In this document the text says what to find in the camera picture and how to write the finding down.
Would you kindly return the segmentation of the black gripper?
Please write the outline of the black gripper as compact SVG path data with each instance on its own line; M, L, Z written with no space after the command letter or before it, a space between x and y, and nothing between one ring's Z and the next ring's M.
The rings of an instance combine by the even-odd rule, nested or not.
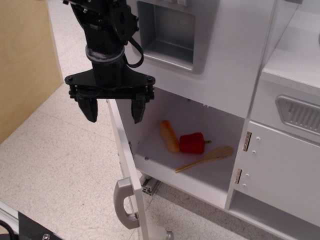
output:
M64 80L70 86L70 97L77 100L78 106L86 119L97 121L98 101L96 98L132 99L131 115L134 123L142 121L145 101L155 98L155 78L132 68L139 67L144 58L137 63L129 64L125 56L117 59L88 57L92 69L67 76Z

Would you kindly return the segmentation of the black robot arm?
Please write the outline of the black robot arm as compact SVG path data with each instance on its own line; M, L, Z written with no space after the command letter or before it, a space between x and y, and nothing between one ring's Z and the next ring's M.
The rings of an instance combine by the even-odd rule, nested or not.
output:
M92 69L69 75L69 96L78 103L85 117L96 122L98 99L131 100L135 123L143 119L146 103L154 99L155 78L134 69L144 58L130 64L125 46L131 44L140 54L141 46L133 39L139 31L139 18L132 14L125 0L65 0L82 27L85 54Z

